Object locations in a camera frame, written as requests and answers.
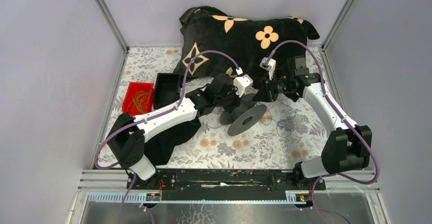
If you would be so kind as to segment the grey perforated spool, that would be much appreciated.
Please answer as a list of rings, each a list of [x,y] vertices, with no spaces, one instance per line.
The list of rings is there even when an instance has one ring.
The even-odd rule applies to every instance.
[[[258,123],[266,113],[266,105],[257,105],[257,102],[253,101],[254,96],[255,94],[253,93],[246,94],[241,99],[239,106],[232,112],[225,110],[220,115],[219,123],[221,125],[229,125],[227,131],[229,136],[239,135],[247,131]]]

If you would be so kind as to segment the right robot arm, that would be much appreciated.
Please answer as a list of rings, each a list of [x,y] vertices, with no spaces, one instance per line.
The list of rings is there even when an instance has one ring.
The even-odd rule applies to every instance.
[[[259,66],[266,70],[262,87],[255,101],[273,102],[279,94],[296,102],[304,99],[323,123],[327,141],[319,157],[296,164],[292,182],[296,188],[305,189],[312,178],[360,170],[368,167],[372,132],[368,126],[359,126],[337,104],[326,91],[321,75],[310,73],[305,57],[289,60],[291,71],[288,76],[277,78],[274,59],[264,57]]]

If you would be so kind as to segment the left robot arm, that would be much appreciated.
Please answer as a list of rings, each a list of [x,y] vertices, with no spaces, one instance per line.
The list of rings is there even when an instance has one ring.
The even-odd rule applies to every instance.
[[[211,113],[216,107],[237,106],[252,84],[247,75],[236,78],[220,75],[210,84],[183,93],[178,101],[153,112],[136,117],[122,114],[105,143],[120,167],[134,172],[139,183],[151,189],[157,185],[158,176],[155,165],[145,155],[145,144],[172,127]]]

